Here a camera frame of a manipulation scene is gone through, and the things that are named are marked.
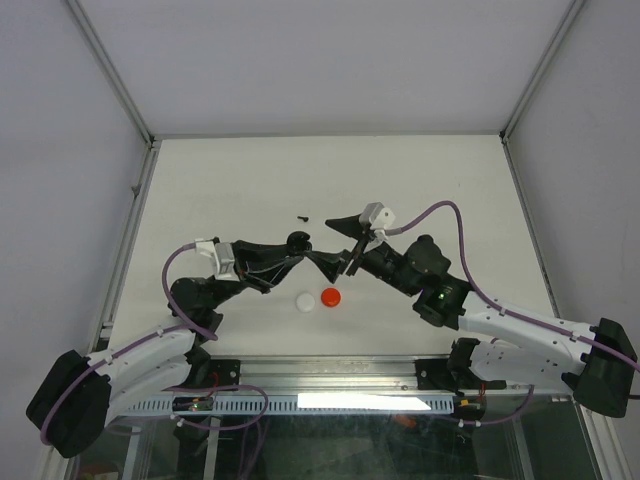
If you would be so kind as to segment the red earbud charging case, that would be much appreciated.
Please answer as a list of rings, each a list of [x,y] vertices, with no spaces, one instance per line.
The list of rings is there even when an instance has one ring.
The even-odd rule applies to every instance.
[[[321,302],[328,308],[334,308],[340,304],[342,295],[339,290],[333,287],[326,288],[321,293]]]

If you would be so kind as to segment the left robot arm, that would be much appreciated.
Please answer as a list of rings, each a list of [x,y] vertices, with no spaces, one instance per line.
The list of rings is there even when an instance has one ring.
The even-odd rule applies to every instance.
[[[270,292],[311,250],[310,236],[302,231],[279,245],[214,238],[179,247],[161,273],[176,323],[101,352],[69,350],[58,357],[26,409],[42,443],[74,457],[148,396],[204,385],[210,366],[201,346],[218,338],[218,307],[247,289]]]

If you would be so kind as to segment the white earbud charging case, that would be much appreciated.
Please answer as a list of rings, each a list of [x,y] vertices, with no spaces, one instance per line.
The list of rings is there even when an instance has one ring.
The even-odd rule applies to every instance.
[[[315,297],[309,292],[300,293],[295,299],[296,309],[301,313],[310,313],[315,309]]]

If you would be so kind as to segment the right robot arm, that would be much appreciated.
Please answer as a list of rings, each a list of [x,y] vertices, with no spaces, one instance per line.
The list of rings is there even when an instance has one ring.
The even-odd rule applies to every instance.
[[[596,413],[625,416],[639,363],[620,323],[570,321],[504,303],[471,277],[451,275],[450,260],[429,235],[398,253],[387,232],[362,225],[357,216],[326,224],[357,241],[340,253],[306,252],[329,281],[364,270],[412,298],[413,310],[430,325],[467,334],[453,343],[448,358],[455,385],[505,381],[566,390]]]

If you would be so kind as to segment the black earbud charging case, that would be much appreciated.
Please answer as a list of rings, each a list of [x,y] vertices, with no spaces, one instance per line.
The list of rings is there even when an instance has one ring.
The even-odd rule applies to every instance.
[[[312,250],[311,236],[304,231],[292,232],[287,237],[286,249],[289,256],[304,256]]]

